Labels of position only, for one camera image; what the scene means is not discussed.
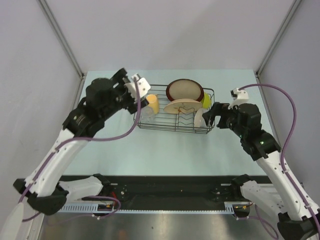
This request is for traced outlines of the white bowl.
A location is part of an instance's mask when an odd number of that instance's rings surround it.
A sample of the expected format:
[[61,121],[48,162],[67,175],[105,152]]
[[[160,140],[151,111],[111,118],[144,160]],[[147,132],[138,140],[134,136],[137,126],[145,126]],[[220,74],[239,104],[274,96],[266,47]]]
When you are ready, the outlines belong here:
[[206,113],[207,110],[205,108],[200,108],[194,116],[194,121],[193,125],[195,128],[206,128],[206,122],[205,119],[203,118],[203,114]]

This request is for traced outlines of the green bowl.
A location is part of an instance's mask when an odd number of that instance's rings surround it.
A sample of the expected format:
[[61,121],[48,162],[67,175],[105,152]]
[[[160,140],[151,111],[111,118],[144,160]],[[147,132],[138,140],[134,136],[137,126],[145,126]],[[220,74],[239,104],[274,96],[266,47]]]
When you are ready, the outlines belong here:
[[206,92],[205,92],[204,95],[203,95],[203,99],[201,100],[201,103],[202,103],[202,107],[203,107],[204,109],[208,109],[208,108],[211,107],[211,103],[212,103],[211,97],[210,97],[210,95],[207,94]]

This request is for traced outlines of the beige bird pattern plate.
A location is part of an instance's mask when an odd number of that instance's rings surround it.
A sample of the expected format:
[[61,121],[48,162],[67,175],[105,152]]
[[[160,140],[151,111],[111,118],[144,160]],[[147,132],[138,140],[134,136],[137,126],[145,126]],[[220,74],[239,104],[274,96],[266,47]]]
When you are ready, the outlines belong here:
[[188,114],[198,111],[203,107],[203,104],[199,101],[190,99],[190,98],[182,98],[171,101],[164,107],[164,112],[168,114]]

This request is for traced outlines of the yellow mug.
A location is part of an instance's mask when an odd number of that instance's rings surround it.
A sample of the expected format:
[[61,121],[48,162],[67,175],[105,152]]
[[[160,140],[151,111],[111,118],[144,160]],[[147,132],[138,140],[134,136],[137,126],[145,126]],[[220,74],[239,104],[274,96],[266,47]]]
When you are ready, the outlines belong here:
[[153,109],[154,114],[158,114],[160,110],[160,105],[159,105],[159,99],[156,94],[148,94],[146,96],[146,99],[148,101],[148,106]]

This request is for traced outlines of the clear plastic cup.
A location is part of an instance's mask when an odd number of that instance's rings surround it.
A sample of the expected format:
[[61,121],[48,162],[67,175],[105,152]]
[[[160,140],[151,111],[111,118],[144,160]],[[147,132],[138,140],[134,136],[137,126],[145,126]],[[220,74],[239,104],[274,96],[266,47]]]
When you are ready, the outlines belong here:
[[155,120],[155,113],[152,107],[146,106],[141,109],[140,118],[141,123],[151,124]]

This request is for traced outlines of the black wire dish rack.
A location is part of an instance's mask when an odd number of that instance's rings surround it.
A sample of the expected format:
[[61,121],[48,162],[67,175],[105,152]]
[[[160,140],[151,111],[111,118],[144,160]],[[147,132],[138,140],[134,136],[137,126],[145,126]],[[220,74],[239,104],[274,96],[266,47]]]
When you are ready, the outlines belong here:
[[169,132],[182,132],[194,134],[208,134],[211,132],[215,125],[195,127],[194,120],[196,111],[190,113],[171,114],[166,113],[164,108],[170,103],[166,95],[167,86],[164,84],[152,84],[149,94],[158,96],[159,99],[159,113],[151,116],[149,119],[146,116],[140,116],[137,126],[141,129],[169,131]]

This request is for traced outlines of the red rimmed round plate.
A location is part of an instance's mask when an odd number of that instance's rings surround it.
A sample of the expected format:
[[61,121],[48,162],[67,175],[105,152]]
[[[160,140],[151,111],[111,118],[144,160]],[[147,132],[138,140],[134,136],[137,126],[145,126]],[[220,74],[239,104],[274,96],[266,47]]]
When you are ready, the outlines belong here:
[[204,98],[204,89],[196,81],[180,78],[172,81],[165,90],[167,98],[172,102],[179,99],[192,99],[200,102]]

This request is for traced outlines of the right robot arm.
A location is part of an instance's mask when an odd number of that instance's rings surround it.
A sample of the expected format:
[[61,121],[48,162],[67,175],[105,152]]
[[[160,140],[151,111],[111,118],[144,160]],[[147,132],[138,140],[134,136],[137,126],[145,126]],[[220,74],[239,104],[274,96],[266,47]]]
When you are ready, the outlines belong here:
[[255,104],[244,103],[229,107],[216,102],[202,117],[207,126],[214,123],[219,129],[230,129],[239,138],[243,150],[266,173],[279,197],[263,190],[247,174],[233,180],[231,196],[247,199],[277,220],[277,229],[285,240],[306,240],[320,234],[320,207],[308,196],[293,175],[285,160],[281,160],[281,147],[275,138],[262,129],[261,113]]

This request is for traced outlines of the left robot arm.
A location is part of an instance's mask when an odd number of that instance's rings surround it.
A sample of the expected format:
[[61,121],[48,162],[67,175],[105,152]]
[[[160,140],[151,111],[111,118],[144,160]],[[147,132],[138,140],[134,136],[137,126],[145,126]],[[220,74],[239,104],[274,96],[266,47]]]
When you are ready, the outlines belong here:
[[105,200],[110,196],[110,182],[101,174],[84,179],[61,181],[76,155],[89,143],[102,141],[95,137],[105,122],[120,110],[140,114],[148,105],[150,84],[138,74],[128,78],[122,68],[111,78],[94,79],[62,124],[62,129],[40,165],[26,178],[18,178],[13,186],[27,199],[29,206],[47,216],[57,213],[66,203],[83,198]]

